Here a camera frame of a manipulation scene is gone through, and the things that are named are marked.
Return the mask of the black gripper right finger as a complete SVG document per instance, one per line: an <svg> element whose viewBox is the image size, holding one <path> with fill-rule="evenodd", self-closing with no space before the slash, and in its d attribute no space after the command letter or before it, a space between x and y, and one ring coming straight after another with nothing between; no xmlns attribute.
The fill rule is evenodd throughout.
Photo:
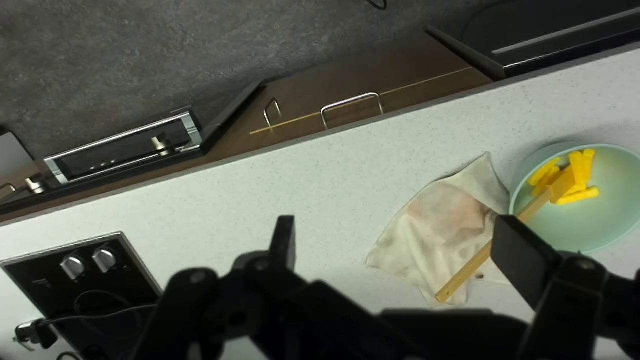
<svg viewBox="0 0 640 360"><path fill-rule="evenodd" d="M608 273L555 253L513 217L496 220L492 260L534 311L524 348L592 348Z"/></svg>

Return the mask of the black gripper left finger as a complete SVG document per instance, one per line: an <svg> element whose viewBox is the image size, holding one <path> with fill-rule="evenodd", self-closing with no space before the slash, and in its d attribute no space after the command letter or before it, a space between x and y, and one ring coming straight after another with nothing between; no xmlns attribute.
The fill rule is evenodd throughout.
<svg viewBox="0 0 640 360"><path fill-rule="evenodd" d="M267 248L241 254L233 262L233 275L240 284L237 305L250 314L294 305L303 297L309 284L296 275L296 218L279 217Z"/></svg>

